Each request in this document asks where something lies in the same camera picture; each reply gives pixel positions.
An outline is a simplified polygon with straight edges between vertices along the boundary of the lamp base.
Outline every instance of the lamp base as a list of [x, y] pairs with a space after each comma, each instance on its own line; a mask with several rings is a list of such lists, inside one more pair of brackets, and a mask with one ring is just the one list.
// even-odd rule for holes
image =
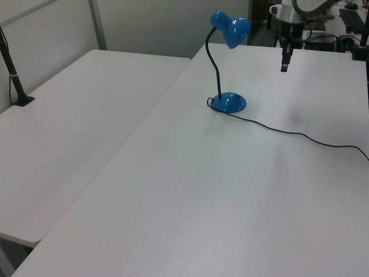
[[242, 111], [246, 107], [246, 100], [236, 93], [224, 92], [221, 94], [221, 99], [218, 95], [215, 96], [210, 105], [218, 111], [232, 114]]
[[28, 104], [30, 104], [30, 102], [32, 102], [35, 98], [32, 96], [27, 96], [25, 101], [19, 102], [19, 100], [15, 101], [13, 103], [14, 106], [20, 106], [20, 107], [24, 107]]

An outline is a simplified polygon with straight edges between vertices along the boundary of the cable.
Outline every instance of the cable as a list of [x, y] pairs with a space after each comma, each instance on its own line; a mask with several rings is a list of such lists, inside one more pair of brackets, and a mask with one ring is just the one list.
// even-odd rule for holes
[[7, 43], [6, 36], [5, 36], [4, 31], [2, 30], [1, 26], [0, 26], [0, 33], [1, 33], [1, 36], [4, 38], [4, 41], [5, 41], [5, 44], [6, 44], [7, 51], [9, 52], [9, 45], [8, 45], [8, 43]]
[[[4, 31], [2, 30], [1, 27], [0, 27], [0, 33], [1, 33], [1, 36], [3, 37], [3, 39], [5, 41], [7, 51], [9, 52], [9, 45], [7, 43], [7, 40], [6, 40], [6, 36], [4, 34]], [[12, 101], [12, 78], [11, 78], [10, 75], [9, 75], [9, 100], [10, 100], [10, 104], [13, 105], [13, 101]]]
[[220, 111], [214, 107], [212, 107], [210, 104], [209, 104], [209, 99], [211, 99], [213, 101], [213, 98], [209, 97], [208, 100], [206, 101], [206, 104], [214, 111], [217, 111], [218, 113], [222, 113], [222, 114], [226, 114], [226, 115], [229, 115], [230, 117], [234, 117], [234, 118], [237, 118], [237, 119], [241, 119], [241, 120], [244, 120], [244, 121], [247, 121], [247, 122], [251, 122], [251, 123], [255, 123], [255, 124], [258, 124], [264, 128], [267, 128], [271, 131], [275, 131], [275, 132], [280, 132], [280, 133], [284, 133], [284, 134], [294, 134], [294, 135], [300, 135], [300, 136], [304, 136], [305, 138], [317, 143], [317, 144], [320, 144], [320, 145], [323, 145], [323, 146], [327, 146], [327, 147], [332, 147], [332, 148], [355, 148], [357, 150], [359, 150], [364, 156], [365, 158], [367, 158], [367, 160], [369, 161], [369, 158], [368, 156], [364, 153], [364, 151], [362, 151], [359, 147], [357, 146], [354, 146], [354, 145], [331, 145], [331, 144], [326, 144], [326, 143], [321, 143], [320, 141], [317, 141], [317, 140], [314, 140], [313, 138], [309, 137], [308, 135], [304, 134], [304, 133], [298, 133], [298, 132], [287, 132], [287, 131], [283, 131], [283, 130], [278, 130], [278, 129], [275, 129], [275, 128], [271, 128], [271, 127], [268, 127], [260, 122], [257, 122], [255, 120], [251, 120], [251, 119], [246, 119], [246, 118], [242, 118], [242, 117], [238, 117], [237, 115], [233, 115], [233, 114], [228, 114], [228, 113], [225, 113], [223, 111]]
[[13, 105], [13, 101], [12, 101], [12, 78], [9, 76], [9, 100], [10, 100], [10, 105]]
[[309, 33], [309, 37], [306, 39], [306, 40], [303, 40], [302, 42], [303, 42], [303, 44], [306, 42], [306, 41], [308, 41], [309, 39], [311, 39], [311, 36], [312, 36], [312, 27], [311, 27], [311, 25], [310, 25], [310, 22], [305, 18], [305, 23], [306, 23], [306, 25], [307, 25], [307, 27], [309, 28], [309, 31], [310, 31], [310, 33]]

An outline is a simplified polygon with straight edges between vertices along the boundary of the gray wall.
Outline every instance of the gray wall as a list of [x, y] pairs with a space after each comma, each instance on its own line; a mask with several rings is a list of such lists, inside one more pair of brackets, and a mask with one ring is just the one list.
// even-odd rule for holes
[[[26, 93], [89, 50], [98, 49], [88, 0], [57, 0], [3, 28]], [[9, 74], [0, 58], [0, 113], [9, 104]], [[13, 100], [16, 100], [14, 87]]]
[[[108, 50], [192, 58], [205, 43], [210, 17], [222, 10], [249, 17], [248, 0], [93, 0]], [[212, 42], [222, 42], [215, 33]]]

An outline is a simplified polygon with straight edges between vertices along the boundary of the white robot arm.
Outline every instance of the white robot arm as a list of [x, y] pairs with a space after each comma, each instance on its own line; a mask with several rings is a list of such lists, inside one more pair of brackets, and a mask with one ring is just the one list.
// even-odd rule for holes
[[339, 0], [283, 0], [269, 11], [281, 20], [281, 45], [283, 47], [282, 72], [287, 72], [294, 48], [301, 48], [301, 37], [308, 17], [317, 16]]

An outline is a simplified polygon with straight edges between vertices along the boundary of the white tabletop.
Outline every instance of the white tabletop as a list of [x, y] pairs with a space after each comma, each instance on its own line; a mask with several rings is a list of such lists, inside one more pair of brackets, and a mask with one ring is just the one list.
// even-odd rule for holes
[[0, 115], [0, 237], [35, 246], [189, 59], [91, 51]]
[[[296, 50], [281, 73], [281, 49], [210, 50], [239, 116], [369, 152], [364, 62]], [[202, 48], [14, 276], [368, 276], [369, 162], [215, 94]]]

